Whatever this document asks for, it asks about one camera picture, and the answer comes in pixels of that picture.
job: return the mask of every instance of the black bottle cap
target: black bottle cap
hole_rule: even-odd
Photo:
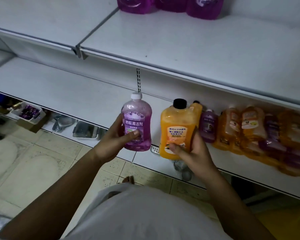
[[[182,98],[177,98],[173,101],[173,107],[176,109],[185,109],[187,107],[187,101]]]

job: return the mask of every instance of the person's left hand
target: person's left hand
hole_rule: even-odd
[[[123,116],[119,114],[100,142],[92,149],[94,156],[102,163],[107,163],[114,159],[124,147],[124,144],[136,139],[140,135],[138,130],[125,135],[122,120]]]

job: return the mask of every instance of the hand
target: hand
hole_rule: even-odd
[[[140,132],[134,130],[124,135],[124,125],[122,124],[123,116],[119,114],[115,122],[108,129],[100,142],[92,149],[94,157],[102,163],[107,163],[114,159],[119,151],[129,141],[136,139]]]
[[[202,140],[198,131],[194,134],[192,151],[190,153],[174,143],[169,145],[169,149],[178,155],[192,172],[203,181],[205,181],[211,173],[219,172],[211,159],[206,143]]]

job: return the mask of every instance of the tile floor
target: tile floor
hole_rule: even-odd
[[[0,213],[9,217],[16,216],[90,150],[52,133],[29,132],[13,120],[0,127],[0,133],[6,135],[0,141]],[[98,191],[130,175],[136,184],[180,197],[219,223],[204,189],[115,158],[102,166],[63,236],[76,225]]]

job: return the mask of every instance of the white bottle cap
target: white bottle cap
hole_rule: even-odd
[[[142,99],[142,93],[141,92],[134,92],[131,94],[131,99]]]

